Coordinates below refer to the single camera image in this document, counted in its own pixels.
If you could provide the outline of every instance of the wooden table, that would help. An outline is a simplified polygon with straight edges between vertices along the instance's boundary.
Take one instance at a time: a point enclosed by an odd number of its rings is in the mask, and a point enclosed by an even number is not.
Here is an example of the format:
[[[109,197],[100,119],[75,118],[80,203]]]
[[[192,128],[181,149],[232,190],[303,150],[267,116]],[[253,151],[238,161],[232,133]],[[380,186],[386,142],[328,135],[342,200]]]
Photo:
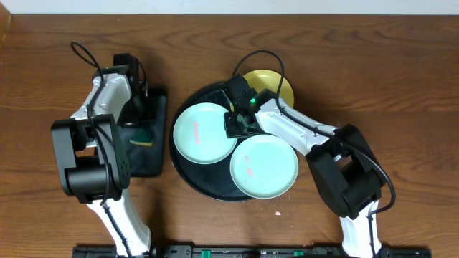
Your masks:
[[[323,123],[361,129],[397,190],[378,215],[379,238],[459,252],[459,17],[15,15],[0,54],[0,254],[69,257],[77,244],[112,244],[85,205],[60,187],[49,133],[92,87],[82,42],[109,66],[130,52],[149,82],[169,87],[168,128],[180,104],[226,80],[255,49],[285,62],[295,109]],[[269,56],[242,67],[278,70]],[[159,178],[130,192],[161,243],[303,246],[342,239],[304,159],[295,185],[271,200],[225,203],[191,189],[166,146]],[[389,200],[384,188],[381,204]]]

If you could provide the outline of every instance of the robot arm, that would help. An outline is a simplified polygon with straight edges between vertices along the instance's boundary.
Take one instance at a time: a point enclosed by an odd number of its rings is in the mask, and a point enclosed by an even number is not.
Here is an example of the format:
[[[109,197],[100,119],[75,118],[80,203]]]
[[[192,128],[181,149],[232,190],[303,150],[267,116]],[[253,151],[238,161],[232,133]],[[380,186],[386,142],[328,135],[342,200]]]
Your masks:
[[[87,204],[101,218],[116,243],[118,255],[138,256],[148,253],[151,232],[140,220],[128,193],[129,160],[117,129],[118,125],[129,126],[143,118],[135,57],[115,55],[113,67],[105,68],[103,76],[106,84],[95,102],[93,121],[108,157],[110,178],[107,178],[104,160],[99,155],[101,150],[94,138],[95,132],[91,131],[87,120],[87,104],[100,87],[100,76],[94,76],[93,90],[81,108],[70,119],[58,120],[52,125],[57,166],[64,192],[76,196],[81,204]],[[87,148],[95,148],[94,155],[76,154]],[[101,206],[107,180],[110,184],[108,199]]]
[[[373,165],[351,149],[292,121],[279,111],[274,92],[264,90],[256,93],[240,75],[235,75],[227,82],[226,94],[235,107],[233,112],[226,113],[224,117],[227,137],[269,133],[302,153],[322,199],[340,216],[344,251],[352,257],[373,257],[367,215],[377,209],[381,187],[385,184]],[[284,111],[302,123],[354,143],[376,160],[362,134],[354,126],[347,125],[338,130],[310,119],[286,105],[282,99],[279,102]],[[339,168],[336,162],[348,156],[352,157],[352,161],[344,168]],[[381,242],[377,238],[375,215],[372,217],[371,232],[377,253]]]

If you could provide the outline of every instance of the round black tray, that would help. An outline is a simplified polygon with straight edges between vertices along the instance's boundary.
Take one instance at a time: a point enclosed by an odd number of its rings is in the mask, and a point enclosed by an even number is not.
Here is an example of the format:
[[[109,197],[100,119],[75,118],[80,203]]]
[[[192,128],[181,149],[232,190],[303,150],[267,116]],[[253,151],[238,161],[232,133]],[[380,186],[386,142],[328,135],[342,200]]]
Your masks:
[[[190,106],[203,102],[211,102],[230,110],[230,102],[224,95],[223,89],[224,83],[214,83],[200,89],[188,98],[188,100],[185,100],[172,121],[171,132],[169,133],[169,150],[176,170],[194,190],[205,196],[221,201],[246,201],[250,200],[252,197],[238,189],[230,174],[230,161],[234,150],[219,162],[202,165],[191,162],[183,157],[180,152],[178,152],[174,143],[175,122],[180,114]],[[244,141],[244,139],[238,139],[236,147],[242,141]]]

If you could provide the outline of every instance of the light blue plate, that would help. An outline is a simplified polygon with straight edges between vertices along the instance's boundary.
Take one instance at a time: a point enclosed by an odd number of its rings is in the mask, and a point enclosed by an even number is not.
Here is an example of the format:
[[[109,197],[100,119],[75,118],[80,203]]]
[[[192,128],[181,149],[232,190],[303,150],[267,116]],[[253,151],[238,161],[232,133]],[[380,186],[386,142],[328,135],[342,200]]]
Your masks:
[[[230,162],[232,180],[248,196],[270,199],[285,193],[298,175],[298,157],[292,147],[274,135],[256,135],[243,141]]]
[[[188,107],[175,122],[174,143],[180,154],[198,164],[212,164],[226,158],[237,139],[227,138],[224,114],[228,110],[214,103]]]

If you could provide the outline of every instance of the pink mark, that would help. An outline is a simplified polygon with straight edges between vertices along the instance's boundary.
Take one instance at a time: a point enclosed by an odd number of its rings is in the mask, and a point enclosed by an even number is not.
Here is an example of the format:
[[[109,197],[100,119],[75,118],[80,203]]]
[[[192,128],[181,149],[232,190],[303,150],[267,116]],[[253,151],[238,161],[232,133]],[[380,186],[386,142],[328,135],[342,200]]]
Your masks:
[[[247,163],[247,174],[249,177],[253,177],[252,169],[250,169],[249,157],[245,156],[245,162]]]
[[[199,131],[198,131],[198,122],[194,122],[194,141],[196,142],[196,145],[199,145]]]

